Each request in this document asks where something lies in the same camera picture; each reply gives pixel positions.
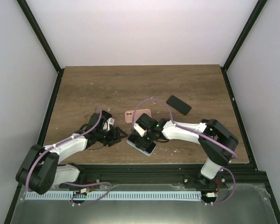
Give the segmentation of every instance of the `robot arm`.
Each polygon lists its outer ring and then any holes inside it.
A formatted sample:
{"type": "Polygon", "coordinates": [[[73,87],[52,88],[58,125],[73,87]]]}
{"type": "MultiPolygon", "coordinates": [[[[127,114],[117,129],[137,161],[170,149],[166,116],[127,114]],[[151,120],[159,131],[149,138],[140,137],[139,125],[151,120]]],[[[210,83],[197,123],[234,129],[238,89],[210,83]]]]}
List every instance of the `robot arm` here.
{"type": "MultiPolygon", "coordinates": [[[[238,139],[229,132],[217,120],[202,120],[199,124],[178,123],[178,126],[194,129],[198,133],[203,133],[213,138],[217,142],[225,145],[232,151],[238,145],[238,139]]],[[[127,142],[138,150],[147,154],[147,149],[155,148],[154,140],[172,140],[180,139],[191,141],[202,146],[208,159],[204,163],[201,174],[213,179],[222,166],[227,166],[232,154],[225,151],[215,143],[200,137],[198,134],[179,128],[169,119],[161,119],[159,122],[142,114],[134,124],[134,132],[128,138],[127,142]]]]}
{"type": "Polygon", "coordinates": [[[112,146],[120,142],[122,138],[127,137],[127,134],[119,127],[113,126],[114,119],[111,114],[106,111],[102,111],[101,120],[95,129],[85,135],[77,137],[94,126],[97,120],[98,114],[94,113],[91,116],[89,123],[81,126],[78,131],[69,137],[72,139],[63,144],[61,143],[65,140],[44,147],[40,145],[32,146],[17,172],[16,181],[25,185],[28,172],[37,157],[45,152],[45,150],[54,147],[46,153],[40,163],[33,170],[29,179],[29,188],[38,194],[44,194],[51,188],[51,186],[64,182],[75,182],[80,173],[79,169],[69,164],[59,166],[59,163],[69,156],[89,148],[97,141],[101,142],[104,146],[112,146]]]}

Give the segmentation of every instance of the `black bracket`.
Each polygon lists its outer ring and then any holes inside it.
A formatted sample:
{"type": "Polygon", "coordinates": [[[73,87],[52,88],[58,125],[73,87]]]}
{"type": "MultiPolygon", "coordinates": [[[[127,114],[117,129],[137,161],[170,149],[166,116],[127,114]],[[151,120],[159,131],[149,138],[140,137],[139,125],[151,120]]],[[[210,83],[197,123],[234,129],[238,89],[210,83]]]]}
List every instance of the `black bracket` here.
{"type": "MultiPolygon", "coordinates": [[[[16,174],[16,181],[20,184],[26,185],[28,172],[38,158],[38,156],[45,151],[45,148],[40,145],[32,146],[26,155],[18,173],[16,174]]],[[[36,193],[42,195],[46,193],[52,186],[57,170],[59,155],[57,153],[48,152],[40,164],[35,167],[29,180],[29,188],[36,193]]]]}
{"type": "MultiPolygon", "coordinates": [[[[234,151],[238,145],[238,139],[225,128],[219,121],[211,119],[206,123],[206,129],[203,134],[211,137],[217,138],[216,141],[222,145],[228,147],[230,150],[234,151]]],[[[204,149],[205,153],[214,163],[220,166],[227,166],[232,157],[232,154],[222,149],[215,143],[199,137],[198,141],[204,149]]]]}

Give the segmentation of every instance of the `black smartphone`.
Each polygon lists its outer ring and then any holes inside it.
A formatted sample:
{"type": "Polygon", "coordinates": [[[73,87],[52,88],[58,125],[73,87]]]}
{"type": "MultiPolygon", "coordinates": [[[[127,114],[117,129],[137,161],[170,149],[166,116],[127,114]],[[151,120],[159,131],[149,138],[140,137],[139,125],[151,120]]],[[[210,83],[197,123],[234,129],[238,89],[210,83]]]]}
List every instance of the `black smartphone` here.
{"type": "Polygon", "coordinates": [[[138,149],[140,152],[144,153],[145,155],[151,155],[155,148],[156,148],[156,144],[154,142],[152,142],[145,150],[142,150],[140,148],[137,148],[136,145],[135,145],[135,141],[136,141],[136,138],[138,136],[135,135],[135,134],[131,134],[128,139],[126,140],[126,142],[130,145],[130,146],[133,146],[134,148],[138,149]]]}
{"type": "Polygon", "coordinates": [[[166,103],[170,106],[172,106],[174,109],[176,109],[178,112],[182,113],[183,115],[187,115],[189,111],[192,109],[192,107],[176,96],[171,96],[169,99],[166,101],[166,103]]]}

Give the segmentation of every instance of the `black frame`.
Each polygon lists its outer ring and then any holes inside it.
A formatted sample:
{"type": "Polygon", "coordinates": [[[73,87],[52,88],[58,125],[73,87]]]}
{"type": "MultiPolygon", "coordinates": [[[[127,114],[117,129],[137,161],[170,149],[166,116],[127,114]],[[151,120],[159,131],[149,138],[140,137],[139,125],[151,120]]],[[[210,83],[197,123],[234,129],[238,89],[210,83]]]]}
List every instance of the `black frame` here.
{"type": "MultiPolygon", "coordinates": [[[[17,0],[19,6],[21,7],[23,13],[25,14],[28,22],[30,23],[32,29],[34,30],[37,38],[42,44],[46,54],[48,55],[50,61],[52,62],[56,72],[57,78],[54,85],[54,89],[49,101],[49,106],[45,115],[45,119],[42,125],[41,133],[37,141],[38,144],[43,145],[44,139],[47,133],[49,126],[50,118],[53,112],[55,105],[56,97],[58,94],[59,86],[61,84],[62,76],[64,69],[61,69],[58,61],[56,60],[45,36],[43,35],[35,17],[33,16],[26,0],[17,0]]],[[[236,57],[240,47],[245,41],[245,38],[248,36],[251,28],[253,27],[256,19],[258,18],[261,10],[265,6],[267,0],[258,0],[254,10],[252,11],[247,23],[245,24],[238,40],[236,41],[230,55],[228,56],[225,64],[221,67],[222,75],[228,90],[229,97],[235,112],[239,129],[242,134],[244,145],[248,154],[249,163],[238,163],[230,164],[228,168],[234,173],[237,182],[239,183],[263,183],[266,187],[266,190],[271,195],[270,201],[273,206],[276,218],[280,224],[280,211],[276,203],[275,197],[273,195],[271,185],[267,178],[266,172],[258,171],[257,164],[251,149],[247,133],[245,131],[244,123],[241,119],[241,115],[236,103],[236,100],[233,95],[233,91],[228,79],[227,70],[229,69],[232,61],[236,57]]],[[[184,178],[187,175],[192,173],[197,173],[202,167],[202,164],[158,164],[158,165],[80,165],[84,171],[91,171],[92,175],[97,176],[101,181],[111,181],[112,183],[182,183],[184,178]]],[[[223,172],[225,176],[226,183],[232,183],[231,177],[228,174],[223,172]]],[[[13,212],[15,209],[16,202],[19,197],[21,186],[18,185],[14,198],[12,200],[10,209],[8,211],[5,224],[9,224],[12,220],[13,212]]]]}

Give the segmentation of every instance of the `smartphone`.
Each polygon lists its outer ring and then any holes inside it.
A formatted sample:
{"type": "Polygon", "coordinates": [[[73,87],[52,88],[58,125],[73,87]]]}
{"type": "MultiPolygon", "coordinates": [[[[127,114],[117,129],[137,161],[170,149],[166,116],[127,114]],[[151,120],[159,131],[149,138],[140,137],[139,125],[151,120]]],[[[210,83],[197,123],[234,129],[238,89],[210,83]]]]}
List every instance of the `smartphone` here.
{"type": "MultiPolygon", "coordinates": [[[[149,109],[143,109],[143,110],[136,110],[136,114],[135,114],[135,118],[134,118],[134,122],[136,120],[138,120],[138,118],[142,115],[146,113],[149,117],[151,117],[151,112],[149,109]]],[[[133,120],[133,114],[134,111],[126,111],[125,112],[125,118],[126,118],[126,123],[131,123],[133,120]]]]}
{"type": "Polygon", "coordinates": [[[171,96],[169,99],[166,101],[166,103],[170,106],[172,106],[174,109],[182,113],[183,115],[187,115],[189,111],[192,109],[192,107],[176,96],[171,96]]]}
{"type": "Polygon", "coordinates": [[[134,144],[136,138],[137,138],[136,135],[131,134],[130,137],[128,137],[128,139],[126,140],[126,142],[127,142],[130,146],[132,146],[132,147],[134,147],[135,149],[138,149],[140,152],[144,153],[145,155],[150,156],[150,155],[154,152],[154,150],[155,150],[155,148],[156,148],[156,144],[155,144],[154,142],[152,142],[152,143],[149,145],[149,147],[148,147],[145,151],[143,151],[142,149],[137,148],[136,145],[134,144]]]}

